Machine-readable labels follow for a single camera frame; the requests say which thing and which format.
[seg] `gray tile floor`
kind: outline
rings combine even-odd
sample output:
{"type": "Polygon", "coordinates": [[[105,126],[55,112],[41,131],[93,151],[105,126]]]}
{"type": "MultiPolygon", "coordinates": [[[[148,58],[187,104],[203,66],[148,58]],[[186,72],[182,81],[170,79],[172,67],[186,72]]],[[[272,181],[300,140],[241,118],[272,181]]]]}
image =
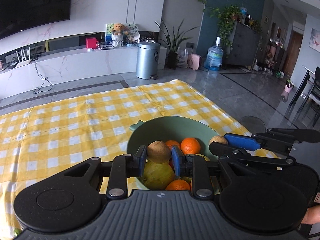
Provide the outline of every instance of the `gray tile floor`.
{"type": "MultiPolygon", "coordinates": [[[[98,93],[119,88],[134,87],[172,79],[180,79],[204,94],[228,114],[240,121],[242,117],[252,115],[263,120],[267,128],[312,128],[315,111],[305,109],[297,114],[303,98],[289,107],[294,91],[287,101],[281,98],[284,80],[265,73],[247,73],[233,68],[219,72],[176,69],[158,71],[157,80],[143,80],[135,72],[87,78],[53,85],[50,91],[34,94],[28,91],[0,102],[0,115],[32,106],[42,105],[80,95],[98,93]]],[[[314,129],[320,129],[318,122],[314,129]]]]}

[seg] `plastic bag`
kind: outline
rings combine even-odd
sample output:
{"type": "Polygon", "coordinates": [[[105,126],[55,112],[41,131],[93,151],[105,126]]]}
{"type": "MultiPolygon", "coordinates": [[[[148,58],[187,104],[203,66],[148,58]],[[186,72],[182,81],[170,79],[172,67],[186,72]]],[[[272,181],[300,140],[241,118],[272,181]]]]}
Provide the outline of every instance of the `plastic bag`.
{"type": "Polygon", "coordinates": [[[177,56],[177,67],[187,68],[188,67],[188,57],[189,53],[187,49],[183,50],[180,47],[178,48],[177,56]]]}

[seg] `pink flower pot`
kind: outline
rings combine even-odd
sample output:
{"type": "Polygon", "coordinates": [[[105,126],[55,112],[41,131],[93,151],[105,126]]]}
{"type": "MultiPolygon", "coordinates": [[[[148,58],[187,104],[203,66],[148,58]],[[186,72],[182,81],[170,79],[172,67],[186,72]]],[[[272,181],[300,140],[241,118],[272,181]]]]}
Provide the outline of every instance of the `pink flower pot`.
{"type": "Polygon", "coordinates": [[[293,87],[287,87],[287,85],[284,86],[284,91],[286,91],[287,93],[290,93],[290,91],[293,89],[293,87]]]}

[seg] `silver trash can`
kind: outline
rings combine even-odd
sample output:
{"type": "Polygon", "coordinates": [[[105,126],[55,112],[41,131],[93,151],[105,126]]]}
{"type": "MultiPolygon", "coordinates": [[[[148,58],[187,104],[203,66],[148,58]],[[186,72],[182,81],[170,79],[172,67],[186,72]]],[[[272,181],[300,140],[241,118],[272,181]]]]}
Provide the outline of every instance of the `silver trash can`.
{"type": "Polygon", "coordinates": [[[140,42],[138,44],[138,59],[136,76],[142,79],[156,79],[160,44],[153,42],[140,42]]]}

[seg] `blue water bottle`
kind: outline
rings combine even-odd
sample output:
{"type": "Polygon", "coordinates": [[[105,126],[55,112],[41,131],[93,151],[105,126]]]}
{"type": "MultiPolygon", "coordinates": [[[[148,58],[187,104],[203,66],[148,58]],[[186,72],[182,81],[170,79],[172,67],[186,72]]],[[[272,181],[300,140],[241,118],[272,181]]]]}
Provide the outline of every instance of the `blue water bottle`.
{"type": "Polygon", "coordinates": [[[220,40],[221,38],[218,37],[216,45],[208,49],[208,55],[204,62],[204,67],[209,70],[218,71],[222,66],[223,50],[220,47],[220,40]]]}

